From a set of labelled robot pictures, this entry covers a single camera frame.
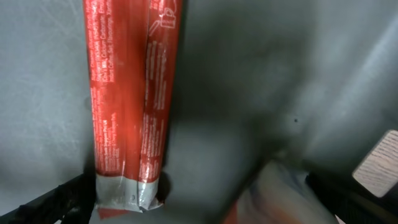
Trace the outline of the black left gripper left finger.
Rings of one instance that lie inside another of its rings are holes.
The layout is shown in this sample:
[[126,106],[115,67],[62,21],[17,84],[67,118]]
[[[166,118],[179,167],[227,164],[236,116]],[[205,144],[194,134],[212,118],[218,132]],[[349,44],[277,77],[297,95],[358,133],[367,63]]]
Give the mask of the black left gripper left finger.
[[89,224],[95,201],[95,177],[82,174],[2,215],[1,223]]

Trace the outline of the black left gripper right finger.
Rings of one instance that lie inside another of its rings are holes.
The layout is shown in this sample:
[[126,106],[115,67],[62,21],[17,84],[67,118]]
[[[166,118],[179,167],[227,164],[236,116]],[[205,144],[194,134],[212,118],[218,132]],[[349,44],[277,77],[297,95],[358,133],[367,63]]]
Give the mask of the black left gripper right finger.
[[305,179],[319,201],[345,223],[397,224],[397,186],[381,198],[356,182],[341,182],[313,172]]

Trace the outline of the red coffee stick sachet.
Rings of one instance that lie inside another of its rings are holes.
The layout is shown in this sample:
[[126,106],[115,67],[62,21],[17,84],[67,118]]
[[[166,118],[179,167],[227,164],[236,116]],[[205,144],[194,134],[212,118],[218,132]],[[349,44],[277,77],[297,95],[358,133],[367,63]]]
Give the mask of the red coffee stick sachet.
[[102,219],[162,206],[181,0],[84,0],[96,209]]

